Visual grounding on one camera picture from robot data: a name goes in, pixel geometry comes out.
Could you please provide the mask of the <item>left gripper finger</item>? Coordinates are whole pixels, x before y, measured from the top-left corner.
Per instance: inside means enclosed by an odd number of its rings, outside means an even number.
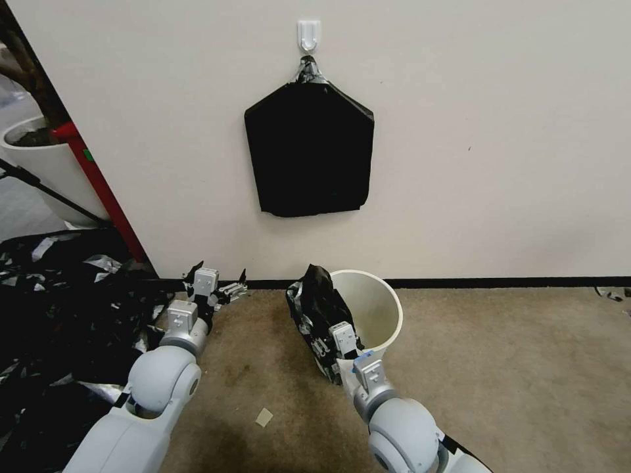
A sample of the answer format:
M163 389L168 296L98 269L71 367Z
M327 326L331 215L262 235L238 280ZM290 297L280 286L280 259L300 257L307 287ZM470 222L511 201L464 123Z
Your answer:
M246 269L244 268L236 282L218 287L216 290L217 304L230 304L248 291Z
M204 261L200 261L198 264L192 266L191 270L188 272L188 274L186 274L185 276L183 276L182 278L182 283L184 284L185 288L190 288L194 285L195 283L195 273L198 269L200 269L204 264Z

